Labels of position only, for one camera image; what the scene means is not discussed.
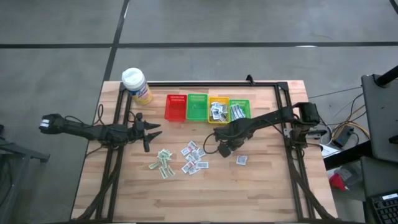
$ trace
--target wooden table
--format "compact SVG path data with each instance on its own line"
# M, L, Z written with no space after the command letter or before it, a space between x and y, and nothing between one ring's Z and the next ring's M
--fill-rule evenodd
M308 101L303 81L288 81L292 104ZM99 103L104 104L103 121L112 123L119 82L105 82ZM153 87L154 98L148 105L132 104L134 113L162 126L163 131L145 153L142 141L125 147L115 206L114 222L276 222L296 221L289 170L282 136L273 128L264 128L233 155L206 155L210 168L194 175L181 170L186 163L181 150L189 141L203 145L214 125L197 122L168 122L164 119L168 94L207 93L248 99L252 117L277 109L275 92L268 87ZM91 142L88 152L96 149ZM163 180L159 170L148 165L156 161L162 149L173 152L170 166L174 177ZM211 138L206 150L216 149ZM249 156L246 166L236 164L237 155ZM101 185L106 149L90 155L84 163L72 218L78 217L94 199ZM336 209L319 147L305 149L305 165L310 188L321 204L336 217ZM104 213L108 203L105 201Z

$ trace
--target concrete floor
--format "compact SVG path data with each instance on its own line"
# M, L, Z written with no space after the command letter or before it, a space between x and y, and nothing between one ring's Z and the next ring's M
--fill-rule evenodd
M113 42L124 0L1 0L0 44ZM133 42L363 42L397 41L398 15L375 0L136 0L120 43ZM93 120L110 49L0 49L0 124L4 137L49 153L32 162L14 223L68 220L87 146L82 138L39 133L43 114ZM327 123L349 115L347 105L365 74L396 66L398 47L272 47L118 49L110 80L129 67L148 80L304 80ZM366 118L358 121L367 127ZM365 138L359 132L361 141ZM352 201L335 194L339 216Z

